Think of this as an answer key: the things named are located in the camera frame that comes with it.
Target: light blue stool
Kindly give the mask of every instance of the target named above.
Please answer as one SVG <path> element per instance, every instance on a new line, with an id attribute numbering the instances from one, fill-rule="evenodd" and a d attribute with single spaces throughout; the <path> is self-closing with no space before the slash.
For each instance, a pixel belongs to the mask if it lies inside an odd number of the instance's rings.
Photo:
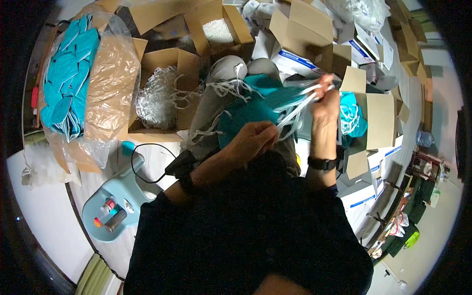
<path id="1" fill-rule="evenodd" d="M 144 164 L 144 157 L 139 153 L 135 153 L 135 155 L 133 167 L 137 172 Z M 95 217 L 100 213 L 100 207 L 105 203 L 105 199 L 111 196 L 116 198 L 118 204 L 123 209 L 126 209 L 128 214 L 125 220 L 113 232 L 107 231 L 104 227 L 98 228 L 93 223 Z M 101 185 L 88 199 L 82 209 L 82 221 L 85 229 L 92 237 L 106 243 L 113 242 L 128 226 L 138 223 L 141 205 L 146 202 L 150 202 L 150 200 L 146 198 L 136 183 L 135 174 L 131 169 L 131 163 L 129 163 L 123 170 L 113 175 Z M 101 220 L 102 223 L 105 224 L 111 217 L 112 215 L 108 215 Z"/>

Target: black wrist strap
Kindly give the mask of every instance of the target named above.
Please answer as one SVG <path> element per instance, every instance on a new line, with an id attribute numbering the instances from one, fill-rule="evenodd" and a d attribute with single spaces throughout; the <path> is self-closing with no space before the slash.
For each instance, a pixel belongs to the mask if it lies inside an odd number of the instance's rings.
<path id="1" fill-rule="evenodd" d="M 179 178 L 180 186 L 186 195 L 201 195 L 207 192 L 206 189 L 196 187 L 190 174 L 185 174 Z"/>
<path id="2" fill-rule="evenodd" d="M 316 159 L 308 157 L 308 165 L 315 170 L 331 171 L 336 168 L 336 159 Z"/>

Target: gray pants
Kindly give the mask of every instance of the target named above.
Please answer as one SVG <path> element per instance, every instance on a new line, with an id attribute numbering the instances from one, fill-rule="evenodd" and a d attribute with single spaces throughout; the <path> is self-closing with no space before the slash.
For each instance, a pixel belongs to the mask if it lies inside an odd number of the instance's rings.
<path id="1" fill-rule="evenodd" d="M 246 66 L 240 57 L 229 55 L 223 57 L 212 66 L 206 83 L 235 79 L 235 66 L 239 64 L 242 64 L 237 74 L 239 79 L 244 79 L 246 75 L 257 74 L 267 74 L 275 79 L 280 79 L 277 66 L 270 59 L 256 59 Z M 236 97 L 231 94 L 220 97 L 216 94 L 213 87 L 206 87 L 200 99 L 200 104 L 198 105 L 192 125 L 190 126 L 189 138 L 192 138 L 192 134 L 194 134 L 196 130 L 208 130 L 215 117 L 235 99 Z M 201 160 L 208 153 L 219 147 L 218 137 L 217 135 L 204 136 L 203 139 L 197 143 L 188 142 L 186 147 L 197 160 Z M 287 170 L 292 177 L 300 175 L 301 169 L 296 161 L 295 142 L 292 135 L 276 143 L 272 149 L 284 157 L 287 163 Z"/>

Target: pile of teal masks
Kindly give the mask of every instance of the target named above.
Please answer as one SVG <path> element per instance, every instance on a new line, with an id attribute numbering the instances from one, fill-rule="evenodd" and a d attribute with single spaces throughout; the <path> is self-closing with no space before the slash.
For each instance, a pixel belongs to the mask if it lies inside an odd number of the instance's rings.
<path id="1" fill-rule="evenodd" d="M 341 93 L 341 132 L 349 137 L 361 137 L 367 132 L 367 121 L 362 117 L 362 109 L 357 106 L 352 92 Z"/>
<path id="2" fill-rule="evenodd" d="M 245 98 L 229 104 L 219 116 L 217 134 L 220 148 L 227 146 L 248 122 L 271 121 L 279 125 L 284 116 L 307 97 L 301 94 L 304 88 L 284 87 L 282 82 L 267 74 L 247 76 L 241 84 Z M 292 127 L 297 125 L 299 117 L 297 114 L 289 122 Z"/>
<path id="3" fill-rule="evenodd" d="M 91 15 L 73 21 L 44 72 L 43 123 L 66 135 L 67 142 L 84 133 L 85 99 L 89 75 L 100 38 L 90 28 Z"/>

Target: blue label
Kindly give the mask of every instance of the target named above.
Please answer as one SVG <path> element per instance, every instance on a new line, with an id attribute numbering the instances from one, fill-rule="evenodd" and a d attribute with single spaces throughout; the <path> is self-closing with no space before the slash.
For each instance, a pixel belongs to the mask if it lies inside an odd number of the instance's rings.
<path id="1" fill-rule="evenodd" d="M 365 203 L 365 202 L 367 202 L 367 201 L 370 201 L 370 200 L 372 200 L 372 199 L 375 199 L 375 195 L 373 195 L 373 196 L 370 197 L 370 198 L 365 199 L 364 201 L 360 201 L 360 202 L 358 202 L 358 203 L 356 203 L 356 204 L 352 204 L 352 205 L 351 205 L 351 208 L 352 208 L 352 207 L 355 207 L 355 206 L 358 206 L 358 205 L 360 205 L 360 204 L 363 204 L 363 203 Z"/>
<path id="2" fill-rule="evenodd" d="M 360 54 L 362 54 L 362 56 L 364 56 L 365 58 L 370 58 L 370 56 L 368 56 L 364 50 L 362 50 L 353 40 L 349 41 L 349 43 L 357 50 L 359 51 Z"/>
<path id="3" fill-rule="evenodd" d="M 286 58 L 288 58 L 288 59 L 291 59 L 291 60 L 293 60 L 293 61 L 296 61 L 296 62 L 298 62 L 299 64 L 302 64 L 302 65 L 304 65 L 305 67 L 308 67 L 308 68 L 310 68 L 310 69 L 312 69 L 312 70 L 313 70 L 314 68 L 317 68 L 317 67 L 316 67 L 314 64 L 312 64 L 309 60 L 303 59 L 303 58 L 298 57 L 298 56 L 296 56 L 296 55 L 294 55 L 294 54 L 288 53 L 287 51 L 281 50 L 281 51 L 278 52 L 278 54 L 281 55 L 281 56 L 283 56 L 283 57 L 286 57 Z"/>
<path id="4" fill-rule="evenodd" d="M 399 151 L 401 148 L 402 148 L 402 146 L 400 145 L 399 147 L 394 148 L 394 149 L 392 149 L 391 151 L 389 151 L 388 153 L 386 153 L 385 156 L 387 157 L 388 155 L 391 155 L 391 154 L 393 154 L 393 153 Z"/>

